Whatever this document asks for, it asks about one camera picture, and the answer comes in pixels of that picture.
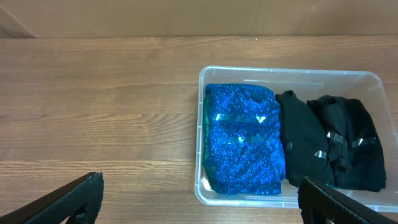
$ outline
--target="black fabric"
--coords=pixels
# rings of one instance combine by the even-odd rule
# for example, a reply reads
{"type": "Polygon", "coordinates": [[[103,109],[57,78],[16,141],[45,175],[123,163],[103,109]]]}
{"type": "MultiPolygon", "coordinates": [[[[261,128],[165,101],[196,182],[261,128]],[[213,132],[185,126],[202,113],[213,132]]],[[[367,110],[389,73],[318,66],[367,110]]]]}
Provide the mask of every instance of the black fabric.
{"type": "Polygon", "coordinates": [[[335,142],[330,139],[331,153],[328,157],[335,174],[335,185],[342,189],[373,192],[386,188],[382,146],[372,118],[363,104],[359,100],[332,96],[323,96],[307,103],[326,130],[335,131],[346,141],[346,146],[336,150],[333,145],[335,142]],[[337,161],[333,161],[336,157],[332,152],[338,154],[337,161]]]}
{"type": "Polygon", "coordinates": [[[280,139],[284,145],[286,176],[289,183],[299,187],[305,176],[321,183],[333,183],[333,171],[327,159],[315,157],[318,151],[328,152],[325,130],[304,102],[293,91],[275,96],[281,105],[280,139]]]}

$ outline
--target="folded black garment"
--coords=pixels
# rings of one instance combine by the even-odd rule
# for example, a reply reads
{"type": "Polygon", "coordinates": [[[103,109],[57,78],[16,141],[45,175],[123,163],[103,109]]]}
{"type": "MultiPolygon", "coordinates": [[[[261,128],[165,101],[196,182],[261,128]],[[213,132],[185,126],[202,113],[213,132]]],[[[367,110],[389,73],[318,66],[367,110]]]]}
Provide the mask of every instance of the folded black garment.
{"type": "Polygon", "coordinates": [[[307,103],[329,136],[331,148],[328,156],[335,165],[332,165],[335,185],[342,189],[373,192],[386,188],[382,146],[372,117],[362,102],[323,96],[307,103]]]}
{"type": "Polygon", "coordinates": [[[305,176],[323,184],[333,183],[333,171],[326,159],[329,145],[317,116],[293,91],[275,97],[281,105],[280,139],[289,183],[299,187],[305,176]]]}

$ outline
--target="clear plastic container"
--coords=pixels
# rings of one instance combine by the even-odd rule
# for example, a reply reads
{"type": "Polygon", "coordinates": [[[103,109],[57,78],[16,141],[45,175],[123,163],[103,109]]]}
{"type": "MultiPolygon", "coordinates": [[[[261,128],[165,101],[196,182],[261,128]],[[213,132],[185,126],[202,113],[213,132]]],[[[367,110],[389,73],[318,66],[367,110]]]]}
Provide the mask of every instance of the clear plastic container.
{"type": "Polygon", "coordinates": [[[282,181],[282,193],[276,196],[221,195],[208,183],[203,160],[202,110],[205,87],[209,83],[248,83],[265,86],[275,94],[293,90],[306,102],[323,95],[357,98],[371,114],[380,137],[387,172],[387,187],[378,193],[339,190],[352,199],[379,212],[398,212],[397,133],[387,104],[381,79],[371,72],[334,70],[297,70],[278,68],[205,67],[199,77],[197,161],[195,194],[205,205],[298,208],[297,188],[282,181]]]}

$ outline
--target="sequin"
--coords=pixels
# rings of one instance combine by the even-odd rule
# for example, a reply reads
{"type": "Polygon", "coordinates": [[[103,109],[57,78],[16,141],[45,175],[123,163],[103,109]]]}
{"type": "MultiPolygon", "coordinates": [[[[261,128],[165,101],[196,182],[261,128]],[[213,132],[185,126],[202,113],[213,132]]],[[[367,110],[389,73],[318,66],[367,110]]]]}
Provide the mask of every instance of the sequin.
{"type": "Polygon", "coordinates": [[[280,105],[257,85],[209,84],[203,101],[203,166],[219,194],[277,195],[285,178],[280,105]]]}

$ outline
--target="wooden surface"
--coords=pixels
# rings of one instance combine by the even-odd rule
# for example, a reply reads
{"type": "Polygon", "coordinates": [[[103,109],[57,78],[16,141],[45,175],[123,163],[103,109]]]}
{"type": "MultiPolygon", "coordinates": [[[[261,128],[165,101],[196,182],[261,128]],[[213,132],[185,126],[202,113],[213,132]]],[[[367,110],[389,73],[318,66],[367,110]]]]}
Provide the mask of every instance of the wooden surface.
{"type": "Polygon", "coordinates": [[[299,210],[195,198],[198,76],[211,64],[369,70],[398,118],[398,37],[1,39],[0,215],[94,170],[97,223],[301,223],[299,210]]]}

